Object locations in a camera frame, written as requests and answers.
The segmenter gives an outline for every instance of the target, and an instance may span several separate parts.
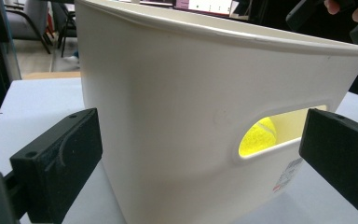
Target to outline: chair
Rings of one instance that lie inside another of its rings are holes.
[[[51,7],[56,27],[59,31],[57,48],[59,49],[62,44],[62,57],[63,51],[65,50],[66,37],[77,37],[75,21],[76,14],[74,11],[69,11],[64,3],[51,2]]]
[[[40,40],[48,54],[48,44],[52,45],[46,35],[48,20],[48,2],[40,0],[26,0],[24,7],[6,9],[7,20],[13,39]]]

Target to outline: sticker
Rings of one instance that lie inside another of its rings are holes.
[[[289,184],[289,182],[295,176],[302,161],[303,161],[302,158],[298,158],[295,161],[291,161],[287,165],[286,169],[281,174],[281,177],[279,178],[278,182],[275,184],[275,187],[272,189],[274,193],[280,191],[281,189],[284,189],[287,186],[287,184]]]

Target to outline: desk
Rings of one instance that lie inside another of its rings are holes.
[[[8,158],[69,114],[84,109],[80,78],[14,81],[0,109],[0,172]],[[358,95],[348,93],[338,114],[358,121]],[[29,223],[25,216],[21,223]],[[63,223],[125,223],[99,163]],[[245,223],[358,224],[358,212],[309,165],[281,196],[238,219]]]

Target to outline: table surface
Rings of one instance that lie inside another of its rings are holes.
[[[9,157],[64,117],[84,109],[80,78],[14,81],[0,109],[0,172]],[[358,95],[347,93],[337,113],[358,122]],[[30,223],[27,216],[21,223]],[[101,163],[63,223],[125,223]],[[358,223],[358,211],[308,164],[281,196],[234,222]]]

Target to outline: computer screen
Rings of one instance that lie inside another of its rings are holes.
[[[229,16],[232,0],[176,0],[176,9],[198,11],[207,14]]]

